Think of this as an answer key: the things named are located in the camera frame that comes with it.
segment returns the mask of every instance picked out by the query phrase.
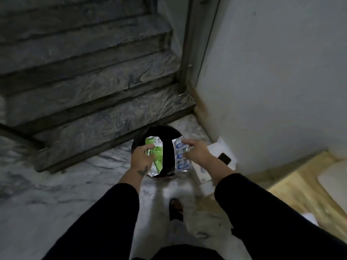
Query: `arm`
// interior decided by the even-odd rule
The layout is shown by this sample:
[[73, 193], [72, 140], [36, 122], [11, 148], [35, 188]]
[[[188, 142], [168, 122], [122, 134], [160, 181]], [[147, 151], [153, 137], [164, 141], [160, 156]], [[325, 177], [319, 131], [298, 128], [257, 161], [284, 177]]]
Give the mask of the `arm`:
[[137, 147], [130, 170], [89, 208], [48, 251], [51, 259], [129, 259], [139, 211], [138, 193], [143, 176], [154, 160]]
[[316, 255], [319, 259], [347, 259], [347, 245], [213, 157], [203, 142], [182, 140], [195, 146], [186, 157], [202, 166], [217, 184], [215, 198], [227, 213], [233, 234], [242, 239], [253, 259]]

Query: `black sleeve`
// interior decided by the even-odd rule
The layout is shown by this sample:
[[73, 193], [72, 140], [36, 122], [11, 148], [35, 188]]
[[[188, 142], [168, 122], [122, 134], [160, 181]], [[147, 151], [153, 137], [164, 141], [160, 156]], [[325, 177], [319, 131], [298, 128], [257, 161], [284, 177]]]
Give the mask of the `black sleeve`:
[[347, 259], [347, 245], [306, 220], [287, 204], [235, 173], [222, 179], [215, 199], [233, 234], [252, 259]]
[[43, 259], [128, 260], [139, 206], [134, 187], [127, 183], [113, 186], [77, 219]]

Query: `wooden board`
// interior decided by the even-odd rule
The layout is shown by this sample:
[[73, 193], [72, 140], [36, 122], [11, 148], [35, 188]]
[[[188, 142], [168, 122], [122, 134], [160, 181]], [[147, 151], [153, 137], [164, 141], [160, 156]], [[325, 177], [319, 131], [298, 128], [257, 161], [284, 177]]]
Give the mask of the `wooden board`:
[[318, 182], [318, 176], [338, 160], [322, 152], [268, 191], [300, 214], [313, 213], [321, 228], [347, 243], [347, 214]]

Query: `green wrapper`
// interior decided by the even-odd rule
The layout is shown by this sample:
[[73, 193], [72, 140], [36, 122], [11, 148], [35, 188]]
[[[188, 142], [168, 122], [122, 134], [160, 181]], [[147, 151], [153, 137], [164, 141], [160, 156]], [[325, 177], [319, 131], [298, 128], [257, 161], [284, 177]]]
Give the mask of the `green wrapper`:
[[153, 177], [158, 175], [163, 169], [163, 142], [159, 137], [148, 137], [145, 139], [146, 144], [154, 144], [155, 147], [148, 150], [148, 155], [154, 154], [154, 164], [152, 165], [151, 170], [148, 175]]

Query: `white wall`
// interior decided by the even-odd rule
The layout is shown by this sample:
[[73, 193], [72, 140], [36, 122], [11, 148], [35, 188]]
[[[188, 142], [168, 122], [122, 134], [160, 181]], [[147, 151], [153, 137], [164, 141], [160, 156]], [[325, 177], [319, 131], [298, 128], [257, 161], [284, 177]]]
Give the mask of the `white wall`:
[[222, 0], [200, 118], [242, 173], [347, 143], [347, 0]]

